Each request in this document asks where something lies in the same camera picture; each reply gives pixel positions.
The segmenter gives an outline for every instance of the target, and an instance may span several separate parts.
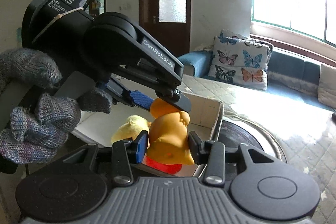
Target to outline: gray glove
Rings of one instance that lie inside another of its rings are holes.
[[[56,63],[43,52],[20,48],[0,54],[0,95],[11,79],[45,89],[55,87],[61,78]],[[110,113],[111,106],[112,98],[97,88],[77,101],[44,93],[34,115],[14,108],[11,128],[0,132],[0,153],[17,164],[48,162],[77,126],[81,110]]]

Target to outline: butterfly print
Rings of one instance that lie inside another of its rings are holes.
[[[260,44],[260,43],[254,43],[254,45],[255,45],[256,48],[261,48],[261,47],[263,46],[263,45]]]
[[[231,45],[236,45],[237,39],[236,38],[229,38],[225,37],[223,32],[220,33],[218,39],[220,40],[221,43],[226,43],[226,44],[231,44]]]
[[[255,73],[253,73],[252,71],[249,72],[244,68],[241,68],[241,73],[243,74],[243,80],[245,82],[262,82],[263,78],[262,76],[264,75],[263,70],[259,69],[257,70]]]
[[[258,54],[254,58],[252,58],[246,50],[243,50],[243,55],[244,55],[244,59],[245,59],[244,63],[246,67],[253,67],[253,68],[260,67],[259,63],[261,62],[261,59],[263,57],[262,54]]]
[[[235,70],[229,70],[227,72],[224,72],[223,68],[221,66],[215,66],[216,67],[216,78],[217,79],[222,79],[222,80],[226,80],[229,83],[233,83],[233,78],[236,75],[236,71]]]
[[[235,64],[235,61],[238,57],[238,54],[232,54],[232,55],[228,56],[227,52],[225,52],[226,54],[224,54],[223,52],[221,52],[219,50],[217,52],[219,54],[219,61],[222,64],[228,64],[230,66]]]

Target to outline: finger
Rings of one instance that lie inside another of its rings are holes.
[[[59,148],[68,139],[68,131],[61,130],[52,123],[38,123],[22,107],[13,110],[10,125],[13,138],[17,142],[26,141],[47,148]]]
[[[56,155],[57,150],[28,142],[17,142],[11,130],[5,129],[0,132],[0,153],[16,164],[29,164],[48,162]]]
[[[105,91],[95,88],[88,91],[80,98],[78,104],[83,111],[104,112],[109,114],[113,104],[113,98]]]
[[[0,71],[0,94],[5,90],[9,79]]]
[[[45,53],[19,48],[0,54],[3,78],[15,78],[41,88],[53,88],[62,78],[56,63]]]
[[[39,99],[35,115],[40,123],[52,123],[65,132],[71,132],[81,119],[81,110],[74,99],[58,98],[44,93]]]

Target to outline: orange toy figure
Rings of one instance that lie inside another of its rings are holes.
[[[179,111],[180,111],[179,109],[177,109],[176,107],[172,106],[171,104],[167,103],[166,101],[160,98],[156,98],[155,101],[151,104],[151,107],[149,109],[149,112],[155,119],[157,119],[162,115]]]
[[[150,147],[147,156],[162,164],[193,165],[189,151],[187,126],[190,117],[180,111],[162,115],[152,122],[149,129]]]

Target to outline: window frame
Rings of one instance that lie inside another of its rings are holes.
[[[275,27],[280,27],[280,28],[286,29],[286,30],[288,30],[288,31],[295,32],[295,33],[298,33],[298,34],[302,34],[302,35],[311,37],[311,38],[313,38],[313,39],[316,39],[316,40],[318,40],[318,41],[324,42],[324,43],[326,43],[326,44],[329,44],[329,45],[331,45],[331,46],[333,46],[333,47],[336,47],[336,43],[332,43],[332,42],[326,40],[326,35],[327,35],[327,21],[328,21],[328,4],[327,4],[327,0],[325,0],[325,25],[324,25],[324,38],[323,38],[323,39],[318,38],[318,37],[315,37],[315,36],[313,36],[313,35],[311,35],[311,34],[308,34],[308,33],[304,33],[304,32],[301,32],[301,31],[292,29],[291,27],[286,27],[286,26],[282,26],[282,25],[275,24],[275,23],[271,23],[271,22],[267,22],[267,21],[262,21],[262,20],[257,20],[257,19],[255,19],[255,18],[254,18],[254,0],[252,0],[251,21],[253,21],[253,22],[260,22],[260,23],[264,23],[264,24],[267,24],[267,25],[275,26]]]

